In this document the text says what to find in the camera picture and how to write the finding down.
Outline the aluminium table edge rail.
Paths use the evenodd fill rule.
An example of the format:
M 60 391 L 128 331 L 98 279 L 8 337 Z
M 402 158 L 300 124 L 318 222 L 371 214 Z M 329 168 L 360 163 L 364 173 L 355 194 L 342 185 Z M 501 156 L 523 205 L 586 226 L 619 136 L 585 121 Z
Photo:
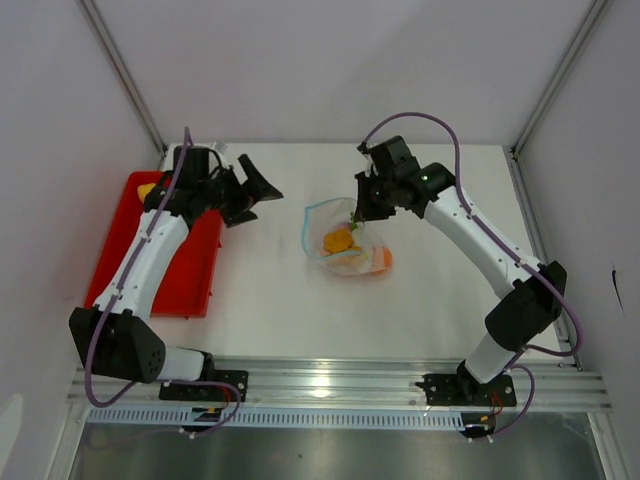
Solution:
M 452 373 L 444 360 L 217 358 L 218 370 L 248 372 L 246 407 L 409 410 L 426 406 L 415 386 L 427 373 Z M 599 373 L 571 363 L 525 364 L 535 379 L 532 412 L 608 412 L 612 409 Z

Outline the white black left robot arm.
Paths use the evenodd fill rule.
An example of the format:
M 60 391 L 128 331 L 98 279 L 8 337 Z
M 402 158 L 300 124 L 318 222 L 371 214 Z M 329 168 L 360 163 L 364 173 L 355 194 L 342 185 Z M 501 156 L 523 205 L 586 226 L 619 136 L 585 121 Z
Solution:
M 89 308 L 76 308 L 69 327 L 85 370 L 134 383 L 182 381 L 197 400 L 216 390 L 204 352 L 173 347 L 149 324 L 152 305 L 175 254 L 196 222 L 217 212 L 228 227 L 256 219 L 253 207 L 282 193 L 242 154 L 245 180 L 212 148 L 182 145 L 173 166 L 143 201 L 136 233 L 111 281 Z

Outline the aluminium frame post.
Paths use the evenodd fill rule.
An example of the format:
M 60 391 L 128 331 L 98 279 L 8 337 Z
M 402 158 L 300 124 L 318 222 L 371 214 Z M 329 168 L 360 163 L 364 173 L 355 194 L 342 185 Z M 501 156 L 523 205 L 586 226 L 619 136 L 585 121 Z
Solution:
M 525 146 L 554 104 L 612 4 L 613 1 L 610 0 L 589 2 L 586 13 L 571 35 L 542 93 L 537 98 L 533 110 L 527 116 L 524 126 L 510 148 L 511 157 L 515 161 L 519 159 Z
M 117 79 L 131 110 L 153 146 L 158 156 L 158 164 L 161 165 L 168 149 L 167 143 L 163 139 L 151 110 L 100 11 L 98 3 L 94 0 L 77 0 L 76 5 Z

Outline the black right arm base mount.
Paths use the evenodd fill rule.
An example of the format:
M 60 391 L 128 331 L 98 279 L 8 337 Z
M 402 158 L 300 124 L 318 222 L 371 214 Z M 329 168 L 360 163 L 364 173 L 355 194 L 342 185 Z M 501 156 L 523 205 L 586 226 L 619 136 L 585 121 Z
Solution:
M 414 385 L 421 389 L 429 406 L 515 407 L 517 398 L 512 378 L 501 374 L 489 383 L 458 374 L 431 373 Z

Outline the red plastic tray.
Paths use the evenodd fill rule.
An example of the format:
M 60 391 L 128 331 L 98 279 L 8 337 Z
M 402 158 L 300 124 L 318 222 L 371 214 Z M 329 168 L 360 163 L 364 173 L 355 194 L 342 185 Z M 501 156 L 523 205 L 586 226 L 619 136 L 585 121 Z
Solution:
M 159 171 L 137 171 L 126 181 L 88 288 L 86 308 L 91 307 L 107 287 L 134 238 L 143 213 L 138 187 L 156 183 L 160 178 Z M 151 309 L 153 317 L 202 318 L 206 315 L 222 228 L 222 218 L 216 211 L 197 220 L 159 286 Z

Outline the right aluminium frame post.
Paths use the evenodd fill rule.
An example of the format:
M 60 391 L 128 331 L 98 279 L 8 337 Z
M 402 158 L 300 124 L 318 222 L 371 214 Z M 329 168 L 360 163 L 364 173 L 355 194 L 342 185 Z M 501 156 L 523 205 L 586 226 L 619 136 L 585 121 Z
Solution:
M 571 35 L 542 93 L 537 98 L 533 110 L 527 116 L 524 126 L 510 148 L 511 157 L 515 161 L 519 159 L 525 146 L 554 104 L 612 4 L 613 1 L 610 0 L 589 2 L 586 13 Z

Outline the clear zip top bag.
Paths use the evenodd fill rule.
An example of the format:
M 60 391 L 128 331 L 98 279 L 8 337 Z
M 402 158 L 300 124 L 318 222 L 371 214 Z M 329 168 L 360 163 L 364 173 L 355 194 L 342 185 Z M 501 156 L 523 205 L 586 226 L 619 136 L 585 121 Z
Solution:
M 355 218 L 350 197 L 324 200 L 304 208 L 301 245 L 309 260 L 340 276 L 385 275 L 393 255 L 384 240 Z

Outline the yellow toy pepper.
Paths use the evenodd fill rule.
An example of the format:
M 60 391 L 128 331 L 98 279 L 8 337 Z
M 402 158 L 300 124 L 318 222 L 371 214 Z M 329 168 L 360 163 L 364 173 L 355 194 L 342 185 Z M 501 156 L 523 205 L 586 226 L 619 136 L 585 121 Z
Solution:
M 136 193 L 141 203 L 145 202 L 146 197 L 155 188 L 155 186 L 156 186 L 155 183 L 147 183 L 147 184 L 141 184 L 137 187 Z

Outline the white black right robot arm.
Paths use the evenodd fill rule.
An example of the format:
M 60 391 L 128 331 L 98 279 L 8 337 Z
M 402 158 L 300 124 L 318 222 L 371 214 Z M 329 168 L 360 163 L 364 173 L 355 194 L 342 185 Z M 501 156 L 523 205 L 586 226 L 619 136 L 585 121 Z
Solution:
M 526 345 L 560 316 L 567 273 L 558 262 L 522 255 L 473 209 L 449 169 L 440 163 L 421 166 L 402 137 L 358 150 L 371 165 L 355 176 L 356 220 L 386 220 L 399 208 L 414 213 L 459 248 L 499 300 L 485 318 L 484 337 L 456 371 L 458 395 L 479 403 Z

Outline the yellow toy ginger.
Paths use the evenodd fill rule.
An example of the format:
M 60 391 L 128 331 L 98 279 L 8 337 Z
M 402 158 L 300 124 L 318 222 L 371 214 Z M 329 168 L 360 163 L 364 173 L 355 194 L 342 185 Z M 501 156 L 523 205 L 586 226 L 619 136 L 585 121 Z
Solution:
M 323 250 L 327 255 L 349 251 L 354 245 L 349 228 L 340 228 L 327 233 L 323 238 Z

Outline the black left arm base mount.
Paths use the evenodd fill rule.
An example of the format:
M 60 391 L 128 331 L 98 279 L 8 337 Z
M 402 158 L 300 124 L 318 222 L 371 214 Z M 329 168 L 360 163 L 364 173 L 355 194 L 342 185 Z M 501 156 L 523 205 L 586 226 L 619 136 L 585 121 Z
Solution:
M 249 372 L 246 370 L 216 370 L 211 379 L 196 382 L 171 382 L 161 386 L 159 399 L 181 402 L 235 402 L 234 387 L 240 395 L 240 401 L 246 399 Z

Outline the left aluminium frame post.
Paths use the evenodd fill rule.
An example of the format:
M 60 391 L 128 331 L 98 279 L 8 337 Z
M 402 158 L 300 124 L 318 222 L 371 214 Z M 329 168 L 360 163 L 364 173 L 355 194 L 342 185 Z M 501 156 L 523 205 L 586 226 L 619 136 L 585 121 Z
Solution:
M 98 3 L 94 0 L 77 0 L 76 5 L 117 79 L 131 110 L 153 146 L 158 156 L 158 164 L 161 165 L 168 149 L 167 143 L 163 139 L 151 110 L 100 11 Z

